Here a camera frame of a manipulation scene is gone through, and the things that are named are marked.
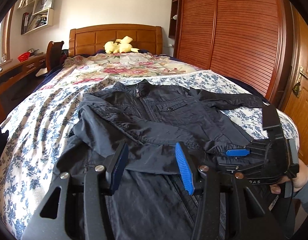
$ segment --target stuffed animal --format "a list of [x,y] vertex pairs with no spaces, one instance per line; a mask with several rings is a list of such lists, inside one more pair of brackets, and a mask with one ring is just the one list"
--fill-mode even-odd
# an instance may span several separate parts
[[104,45],[105,52],[108,54],[119,52],[119,46],[116,42],[109,41]]
[[105,52],[106,53],[128,53],[128,52],[138,52],[139,49],[133,48],[130,42],[133,39],[126,36],[123,39],[117,39],[115,42],[109,41],[105,44]]

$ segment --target human hand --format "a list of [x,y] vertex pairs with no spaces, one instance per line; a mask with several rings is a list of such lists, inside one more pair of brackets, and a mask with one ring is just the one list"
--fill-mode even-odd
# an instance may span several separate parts
[[[308,181],[308,166],[306,166],[305,163],[299,159],[299,167],[299,173],[296,175],[296,178],[292,179],[294,185],[294,192],[297,192],[302,189]],[[277,184],[270,185],[271,192],[273,194],[280,194],[281,188],[278,184],[282,184],[287,181],[290,181],[290,179],[287,176],[283,176]]]

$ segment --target wooden headboard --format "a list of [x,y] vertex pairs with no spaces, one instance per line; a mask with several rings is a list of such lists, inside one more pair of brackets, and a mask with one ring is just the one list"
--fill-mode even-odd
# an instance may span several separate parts
[[158,55],[162,53],[163,39],[160,26],[141,24],[106,24],[72,29],[69,34],[69,57],[77,54],[94,54],[104,49],[106,42],[129,36],[134,48],[146,49]]

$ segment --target wooden desk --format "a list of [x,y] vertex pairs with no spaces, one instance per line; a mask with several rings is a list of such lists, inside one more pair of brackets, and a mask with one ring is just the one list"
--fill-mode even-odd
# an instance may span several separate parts
[[[19,62],[0,72],[0,95],[8,88],[20,81],[30,73],[40,69],[45,62],[46,54],[32,57]],[[0,102],[0,123],[6,119],[4,108]]]

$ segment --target wooden wardrobe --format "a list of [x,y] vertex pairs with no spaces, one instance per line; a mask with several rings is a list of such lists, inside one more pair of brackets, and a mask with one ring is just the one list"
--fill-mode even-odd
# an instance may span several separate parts
[[291,71],[288,0],[181,0],[174,56],[239,79],[280,104]]

